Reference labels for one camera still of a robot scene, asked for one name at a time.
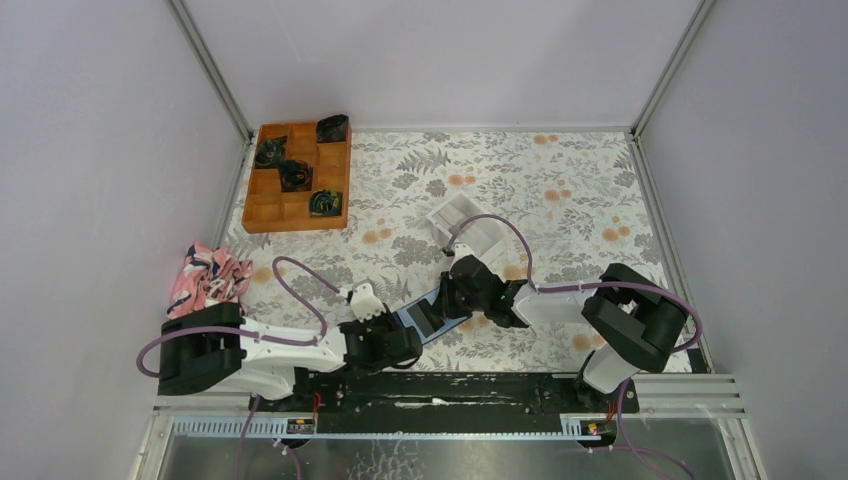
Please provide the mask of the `blue leather card holder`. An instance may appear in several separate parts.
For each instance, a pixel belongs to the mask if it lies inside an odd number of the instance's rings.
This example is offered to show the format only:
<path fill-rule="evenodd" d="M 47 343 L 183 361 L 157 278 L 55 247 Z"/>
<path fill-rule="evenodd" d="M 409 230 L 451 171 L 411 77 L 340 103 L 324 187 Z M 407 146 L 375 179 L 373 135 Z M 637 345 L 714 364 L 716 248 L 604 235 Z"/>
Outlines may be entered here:
<path fill-rule="evenodd" d="M 415 302 L 397 309 L 393 315 L 403 327 L 412 327 L 426 345 L 472 317 L 471 312 L 445 317 L 436 311 L 439 290 L 434 289 Z"/>

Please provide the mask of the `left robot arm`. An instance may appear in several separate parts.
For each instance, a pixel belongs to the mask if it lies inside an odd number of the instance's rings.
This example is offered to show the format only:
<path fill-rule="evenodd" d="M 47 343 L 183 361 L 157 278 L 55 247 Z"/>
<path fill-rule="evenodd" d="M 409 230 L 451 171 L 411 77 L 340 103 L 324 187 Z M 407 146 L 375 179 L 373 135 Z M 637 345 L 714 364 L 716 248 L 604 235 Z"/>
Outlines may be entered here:
<path fill-rule="evenodd" d="M 309 401 L 311 387 L 296 375 L 299 370 L 368 375 L 423 351 L 416 329 L 388 314 L 320 331 L 257 322 L 234 303 L 169 320 L 161 334 L 159 395 L 251 393 L 288 411 Z"/>

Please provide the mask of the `black credit card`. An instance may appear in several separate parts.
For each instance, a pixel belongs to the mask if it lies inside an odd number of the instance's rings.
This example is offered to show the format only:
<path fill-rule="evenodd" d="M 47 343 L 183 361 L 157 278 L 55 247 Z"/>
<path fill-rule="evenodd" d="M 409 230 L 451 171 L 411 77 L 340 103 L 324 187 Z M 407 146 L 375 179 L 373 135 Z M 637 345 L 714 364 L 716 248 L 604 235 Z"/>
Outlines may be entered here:
<path fill-rule="evenodd" d="M 407 314 L 423 337 L 435 334 L 444 325 L 441 315 L 433 312 L 432 305 L 427 300 L 419 300 L 409 306 Z"/>

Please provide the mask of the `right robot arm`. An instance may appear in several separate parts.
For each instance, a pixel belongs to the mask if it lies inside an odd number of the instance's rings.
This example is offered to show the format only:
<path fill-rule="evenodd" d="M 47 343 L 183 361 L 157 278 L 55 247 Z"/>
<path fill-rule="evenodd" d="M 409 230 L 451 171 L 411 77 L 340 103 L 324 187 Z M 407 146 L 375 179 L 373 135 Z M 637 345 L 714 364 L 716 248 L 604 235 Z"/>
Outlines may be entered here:
<path fill-rule="evenodd" d="M 477 257 L 457 257 L 443 273 L 434 311 L 442 320 L 481 313 L 502 328 L 586 324 L 604 343 L 580 367 L 575 402 L 597 412 L 613 391 L 641 371 L 662 372 L 690 311 L 630 267 L 613 263 L 588 284 L 535 285 L 503 280 Z"/>

